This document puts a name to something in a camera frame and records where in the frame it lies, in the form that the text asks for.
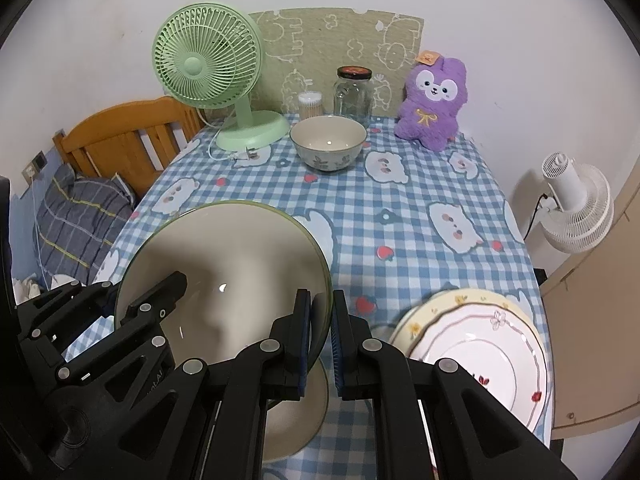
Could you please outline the white plate red pattern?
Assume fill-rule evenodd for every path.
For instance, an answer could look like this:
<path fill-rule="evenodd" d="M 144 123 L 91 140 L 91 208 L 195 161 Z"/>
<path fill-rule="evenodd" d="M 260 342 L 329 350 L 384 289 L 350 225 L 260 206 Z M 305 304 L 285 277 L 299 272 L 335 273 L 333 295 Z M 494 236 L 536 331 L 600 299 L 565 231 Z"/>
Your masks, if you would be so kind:
<path fill-rule="evenodd" d="M 529 430 L 544 411 L 548 372 L 535 331 L 517 314 L 490 304 L 465 304 L 427 327 L 409 353 L 433 364 L 462 366 Z"/>

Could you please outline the floral ceramic bowl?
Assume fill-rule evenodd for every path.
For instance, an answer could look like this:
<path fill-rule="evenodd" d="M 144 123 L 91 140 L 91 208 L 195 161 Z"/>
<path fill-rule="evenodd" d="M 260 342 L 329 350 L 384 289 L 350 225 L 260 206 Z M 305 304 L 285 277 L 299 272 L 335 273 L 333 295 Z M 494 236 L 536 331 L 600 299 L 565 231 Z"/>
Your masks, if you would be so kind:
<path fill-rule="evenodd" d="M 201 206 L 169 221 L 134 255 L 115 307 L 124 322 L 130 304 L 175 271 L 186 292 L 160 324 L 177 363 L 234 358 L 269 335 L 276 318 L 292 312 L 296 294 L 310 293 L 310 372 L 302 400 L 270 408 L 265 462 L 284 460 L 317 434 L 329 405 L 319 363 L 331 316 L 333 226 L 309 209 L 291 217 L 267 205 L 232 200 Z"/>
<path fill-rule="evenodd" d="M 367 140 L 359 122 L 342 116 L 314 116 L 294 125 L 291 141 L 308 167 L 322 172 L 342 171 L 352 166 Z"/>

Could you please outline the yellow floral plate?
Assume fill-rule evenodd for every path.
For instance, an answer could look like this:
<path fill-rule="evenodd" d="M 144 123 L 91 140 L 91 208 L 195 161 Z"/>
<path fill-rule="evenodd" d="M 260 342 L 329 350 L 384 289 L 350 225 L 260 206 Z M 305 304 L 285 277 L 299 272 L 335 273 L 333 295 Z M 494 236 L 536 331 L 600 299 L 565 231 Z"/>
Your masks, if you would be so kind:
<path fill-rule="evenodd" d="M 491 306 L 503 307 L 506 310 L 517 314 L 530 328 L 535 331 L 542 348 L 544 348 L 541 334 L 536 329 L 532 319 L 528 314 L 521 310 L 514 299 L 502 296 L 496 292 L 491 292 L 490 290 L 475 288 L 462 288 L 439 292 L 425 304 L 421 304 L 419 307 L 412 309 L 398 323 L 393 335 L 390 336 L 390 343 L 401 352 L 404 352 L 405 356 L 410 358 L 409 353 L 422 338 L 428 326 L 437 321 L 437 319 L 443 314 L 454 310 L 457 307 L 464 306 L 465 304 L 490 304 Z M 546 350 L 544 350 L 544 355 L 546 356 L 548 372 L 548 396 L 550 374 L 548 371 Z M 544 410 L 546 409 L 547 396 L 544 401 Z M 542 412 L 538 424 L 543 418 L 544 411 Z"/>

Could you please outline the white crumpled cloth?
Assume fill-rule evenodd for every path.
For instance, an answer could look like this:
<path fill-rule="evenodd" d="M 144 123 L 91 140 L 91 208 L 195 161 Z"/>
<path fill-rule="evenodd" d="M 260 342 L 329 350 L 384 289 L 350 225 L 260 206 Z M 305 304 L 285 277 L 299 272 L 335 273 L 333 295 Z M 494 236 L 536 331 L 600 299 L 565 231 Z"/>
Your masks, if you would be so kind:
<path fill-rule="evenodd" d="M 12 283 L 16 304 L 24 304 L 24 302 L 35 299 L 52 288 L 51 284 L 39 283 L 35 275 L 24 278 L 24 280 L 12 278 Z"/>

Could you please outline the grey plaid pillow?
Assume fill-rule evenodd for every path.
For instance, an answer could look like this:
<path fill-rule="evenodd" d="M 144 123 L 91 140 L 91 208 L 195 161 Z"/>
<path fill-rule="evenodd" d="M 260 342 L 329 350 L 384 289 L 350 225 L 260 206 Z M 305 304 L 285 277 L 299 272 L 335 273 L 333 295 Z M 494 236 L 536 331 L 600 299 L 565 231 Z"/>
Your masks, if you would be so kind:
<path fill-rule="evenodd" d="M 136 205 L 137 196 L 118 174 L 89 178 L 69 164 L 59 166 L 34 226 L 35 255 L 46 285 L 91 284 Z"/>

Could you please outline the beige round cabinet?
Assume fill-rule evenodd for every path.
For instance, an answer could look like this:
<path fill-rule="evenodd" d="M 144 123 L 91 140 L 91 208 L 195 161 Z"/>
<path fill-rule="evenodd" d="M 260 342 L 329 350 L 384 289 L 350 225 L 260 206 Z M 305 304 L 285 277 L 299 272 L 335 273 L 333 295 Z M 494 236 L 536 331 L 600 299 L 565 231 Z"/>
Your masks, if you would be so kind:
<path fill-rule="evenodd" d="M 552 437 L 592 434 L 639 416 L 639 168 L 615 200 L 612 228 L 540 286 L 554 368 Z"/>

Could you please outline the blue checkered tablecloth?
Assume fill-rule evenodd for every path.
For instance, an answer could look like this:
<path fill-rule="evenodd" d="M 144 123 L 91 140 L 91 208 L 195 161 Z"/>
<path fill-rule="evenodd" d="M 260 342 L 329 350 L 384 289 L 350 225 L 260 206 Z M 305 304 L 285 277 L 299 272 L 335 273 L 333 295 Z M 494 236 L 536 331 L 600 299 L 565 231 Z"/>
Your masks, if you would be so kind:
<path fill-rule="evenodd" d="M 98 281 L 118 282 L 165 223 L 221 200 L 283 211 L 326 256 L 333 285 L 372 330 L 388 336 L 436 292 L 484 288 L 505 296 L 547 337 L 544 307 L 520 230 L 474 144 L 432 153 L 399 140 L 376 118 L 357 161 L 326 174 L 283 139 L 255 156 L 227 155 L 216 129 L 200 131 L 152 185 L 100 260 Z"/>

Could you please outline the white standing fan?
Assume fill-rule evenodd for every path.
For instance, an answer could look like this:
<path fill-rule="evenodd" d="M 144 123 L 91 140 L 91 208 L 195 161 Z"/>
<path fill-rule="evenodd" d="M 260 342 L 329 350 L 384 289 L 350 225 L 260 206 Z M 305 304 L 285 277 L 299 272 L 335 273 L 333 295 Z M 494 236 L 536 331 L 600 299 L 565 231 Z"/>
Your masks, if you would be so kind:
<path fill-rule="evenodd" d="M 523 240 L 539 224 L 547 243 L 563 254 L 581 254 L 599 245 L 614 218 L 614 198 L 604 173 L 562 152 L 548 155 L 541 172 L 549 192 L 538 198 Z"/>

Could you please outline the toothpick holder jar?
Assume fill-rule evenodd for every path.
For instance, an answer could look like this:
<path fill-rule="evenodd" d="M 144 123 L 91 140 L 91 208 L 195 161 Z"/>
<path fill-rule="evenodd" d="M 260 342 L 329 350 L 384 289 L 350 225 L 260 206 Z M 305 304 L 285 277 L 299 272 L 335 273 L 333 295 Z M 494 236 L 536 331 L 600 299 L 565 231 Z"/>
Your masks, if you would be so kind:
<path fill-rule="evenodd" d="M 299 118 L 305 120 L 311 117 L 322 116 L 323 102 L 320 91 L 304 91 L 297 95 Z"/>

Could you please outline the green desk fan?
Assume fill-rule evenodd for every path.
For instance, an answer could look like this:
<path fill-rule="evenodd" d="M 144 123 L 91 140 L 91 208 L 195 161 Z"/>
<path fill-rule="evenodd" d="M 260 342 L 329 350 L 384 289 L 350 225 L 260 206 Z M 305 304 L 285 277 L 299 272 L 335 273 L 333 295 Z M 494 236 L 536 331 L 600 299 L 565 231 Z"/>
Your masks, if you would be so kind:
<path fill-rule="evenodd" d="M 226 152 L 259 150 L 281 140 L 290 125 L 273 110 L 253 110 L 265 48 L 255 21 L 216 2 L 192 3 L 164 21 L 155 35 L 155 75 L 177 101 L 197 110 L 233 107 L 216 136 Z"/>

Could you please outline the glass jar black lid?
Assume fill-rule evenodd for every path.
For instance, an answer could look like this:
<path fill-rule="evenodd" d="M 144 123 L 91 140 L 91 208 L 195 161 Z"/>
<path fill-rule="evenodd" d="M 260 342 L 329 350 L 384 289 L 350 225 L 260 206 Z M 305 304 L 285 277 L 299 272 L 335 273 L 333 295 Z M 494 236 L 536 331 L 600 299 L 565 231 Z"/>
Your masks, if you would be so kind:
<path fill-rule="evenodd" d="M 367 67 L 341 66 L 336 71 L 333 114 L 359 122 L 369 128 L 372 110 L 372 70 Z"/>

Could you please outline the purple plush toy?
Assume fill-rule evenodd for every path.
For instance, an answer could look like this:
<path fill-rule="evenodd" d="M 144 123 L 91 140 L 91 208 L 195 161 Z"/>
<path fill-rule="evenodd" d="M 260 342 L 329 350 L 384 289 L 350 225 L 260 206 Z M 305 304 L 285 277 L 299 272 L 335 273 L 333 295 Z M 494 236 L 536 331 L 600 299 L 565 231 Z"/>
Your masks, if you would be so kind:
<path fill-rule="evenodd" d="M 458 113 L 467 100 L 464 63 L 434 51 L 422 51 L 406 79 L 395 136 L 441 152 L 456 138 Z"/>

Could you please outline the wall power socket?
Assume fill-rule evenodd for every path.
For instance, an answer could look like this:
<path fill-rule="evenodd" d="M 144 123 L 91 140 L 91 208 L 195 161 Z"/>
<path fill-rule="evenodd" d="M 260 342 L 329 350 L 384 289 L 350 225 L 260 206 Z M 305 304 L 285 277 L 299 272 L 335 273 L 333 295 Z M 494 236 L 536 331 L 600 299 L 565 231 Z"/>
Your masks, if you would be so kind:
<path fill-rule="evenodd" d="M 40 174 L 45 166 L 47 166 L 47 157 L 40 151 L 23 169 L 22 175 L 27 183 L 32 183 L 32 180 Z"/>

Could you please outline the green patterned wall mat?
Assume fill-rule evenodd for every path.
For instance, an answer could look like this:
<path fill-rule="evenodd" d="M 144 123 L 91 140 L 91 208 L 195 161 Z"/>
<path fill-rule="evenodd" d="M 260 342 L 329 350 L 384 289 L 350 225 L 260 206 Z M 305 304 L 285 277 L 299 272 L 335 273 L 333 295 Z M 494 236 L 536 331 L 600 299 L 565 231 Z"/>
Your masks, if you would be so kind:
<path fill-rule="evenodd" d="M 424 19 L 387 11 L 300 8 L 255 12 L 265 62 L 250 92 L 255 110 L 294 114 L 297 95 L 319 91 L 333 110 L 337 69 L 372 70 L 372 114 L 395 116 L 405 79 L 421 50 Z"/>

